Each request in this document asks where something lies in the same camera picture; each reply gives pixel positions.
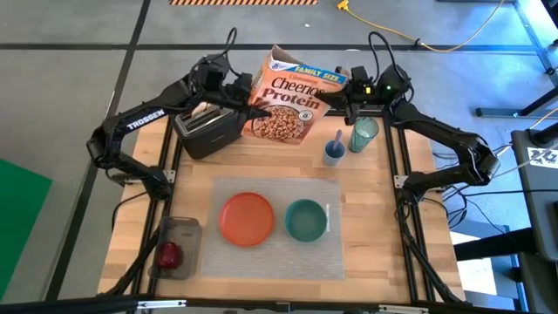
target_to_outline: yellow cable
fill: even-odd
[[[428,44],[425,44],[425,43],[419,43],[419,44],[420,44],[421,46],[425,47],[426,49],[430,50],[430,51],[436,51],[436,52],[452,52],[452,51],[458,50],[459,48],[463,47],[464,45],[466,45],[467,43],[469,43],[471,40],[473,40],[473,38],[475,38],[477,35],[479,35],[480,31],[482,31],[482,30],[485,28],[485,26],[487,26],[488,22],[490,22],[490,20],[492,19],[492,17],[494,16],[494,14],[496,14],[496,11],[498,11],[498,9],[501,7],[501,5],[504,3],[504,1],[506,1],[506,0],[500,0],[500,2],[498,3],[498,5],[496,6],[496,8],[494,9],[494,11],[492,12],[492,14],[490,15],[490,17],[488,17],[488,19],[485,21],[485,23],[483,23],[483,24],[480,26],[480,28],[479,28],[476,32],[474,32],[474,34],[473,34],[470,38],[468,38],[465,42],[463,42],[462,44],[458,44],[458,45],[456,45],[455,47],[450,48],[450,49],[446,49],[446,50],[440,50],[440,49],[432,48],[431,46],[429,46]],[[366,23],[366,24],[368,24],[368,25],[370,25],[370,26],[372,26],[372,27],[376,27],[376,28],[379,28],[380,30],[384,30],[384,31],[390,31],[390,32],[392,32],[392,33],[394,33],[394,34],[398,34],[399,36],[404,37],[404,38],[407,38],[407,39],[410,39],[410,40],[412,40],[412,41],[416,41],[416,40],[417,40],[416,38],[413,38],[413,37],[411,37],[411,36],[409,36],[409,35],[406,35],[406,34],[400,32],[400,31],[396,31],[396,30],[393,30],[393,29],[391,29],[391,28],[389,28],[389,27],[385,27],[385,26],[382,26],[382,25],[379,25],[379,24],[374,24],[373,22],[366,21],[365,19],[359,17],[358,15],[356,15],[355,13],[353,13],[353,12],[349,9],[349,0],[343,0],[343,1],[341,1],[341,3],[339,3],[339,4],[337,5],[337,8],[338,8],[339,10],[344,10],[344,11],[346,11],[347,13],[349,13],[351,16],[353,16],[353,17],[356,18],[357,20],[359,20],[359,21],[361,21],[361,22],[363,22],[363,23]]]

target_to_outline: clear plastic cup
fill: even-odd
[[[372,118],[358,118],[350,135],[349,150],[360,153],[378,135],[378,123]]]

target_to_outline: teal bowl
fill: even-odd
[[[319,239],[327,225],[328,217],[315,201],[298,200],[287,207],[285,228],[298,241],[312,242]]]

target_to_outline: green mat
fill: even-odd
[[[0,160],[0,299],[10,282],[52,181]]]

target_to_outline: orange plate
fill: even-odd
[[[263,242],[271,234],[273,225],[273,209],[268,200],[250,192],[231,197],[219,217],[223,236],[241,247]]]

